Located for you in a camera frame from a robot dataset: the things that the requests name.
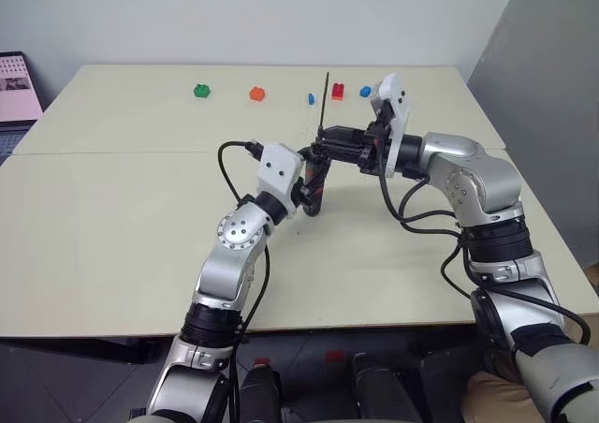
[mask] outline tan cloth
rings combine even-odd
[[[599,315],[585,315],[583,318],[591,327],[589,345],[597,349]],[[570,319],[566,319],[565,332],[576,342],[580,339],[580,328]],[[488,372],[478,372],[470,378],[461,412],[466,423],[544,421],[522,384],[510,383]]]

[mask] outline gray wall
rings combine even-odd
[[[52,99],[83,64],[453,65],[508,0],[0,0],[0,51]]]
[[[468,84],[577,261],[597,262],[599,0],[510,0]]]

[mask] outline red lego brick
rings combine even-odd
[[[254,86],[252,91],[250,91],[250,98],[256,102],[261,102],[265,95],[266,91],[264,91],[262,88],[258,88],[257,86]]]
[[[343,100],[343,90],[345,85],[343,83],[333,83],[333,91],[330,98],[333,100]]]
[[[325,353],[325,362],[343,362],[343,358],[345,357],[345,353],[343,350],[329,350]]]
[[[257,357],[254,359],[254,367],[256,365],[270,365],[270,359],[267,357]]]

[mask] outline green lego brick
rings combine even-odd
[[[206,98],[210,95],[210,86],[207,84],[197,84],[194,88],[194,95],[199,98]]]

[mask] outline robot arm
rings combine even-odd
[[[147,421],[150,416],[203,423],[223,419],[231,384],[221,371],[233,353],[256,260],[275,226],[295,214],[303,186],[303,159],[296,152],[270,144],[256,153],[256,198],[244,200],[218,224],[183,328],[153,388]]]
[[[324,172],[320,190],[330,159],[356,164],[379,178],[383,169],[385,177],[394,170],[428,178],[460,224],[464,268],[478,285],[471,302],[483,336],[514,354],[544,419],[599,421],[599,353],[563,334],[557,311],[566,310],[559,307],[543,258],[531,243],[516,169],[468,138],[404,135],[409,101],[393,77],[376,88],[377,118],[366,130],[334,126],[319,132],[307,160],[312,171]],[[304,209],[320,209],[321,200],[322,192]]]

